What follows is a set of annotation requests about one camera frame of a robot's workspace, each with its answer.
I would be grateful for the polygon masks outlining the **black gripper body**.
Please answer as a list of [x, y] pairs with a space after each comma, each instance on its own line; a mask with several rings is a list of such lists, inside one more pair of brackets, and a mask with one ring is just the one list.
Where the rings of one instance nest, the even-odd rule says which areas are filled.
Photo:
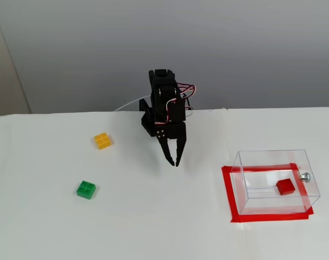
[[177, 139], [186, 132], [185, 102], [181, 99], [170, 99], [162, 116], [155, 117], [156, 131], [163, 137]]

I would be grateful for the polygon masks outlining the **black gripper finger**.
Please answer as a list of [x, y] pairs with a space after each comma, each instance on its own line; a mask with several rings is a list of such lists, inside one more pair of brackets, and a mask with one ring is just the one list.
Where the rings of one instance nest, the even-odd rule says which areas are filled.
[[171, 157], [171, 154], [170, 154], [170, 150], [169, 150], [169, 146], [168, 146], [168, 139], [167, 138], [158, 138], [158, 141], [161, 145], [165, 158], [172, 166], [174, 166], [175, 162], [173, 161], [173, 158]]
[[180, 160], [183, 154], [183, 150], [186, 144], [186, 137], [180, 137], [176, 140], [177, 148], [176, 148], [176, 167], [179, 166]]

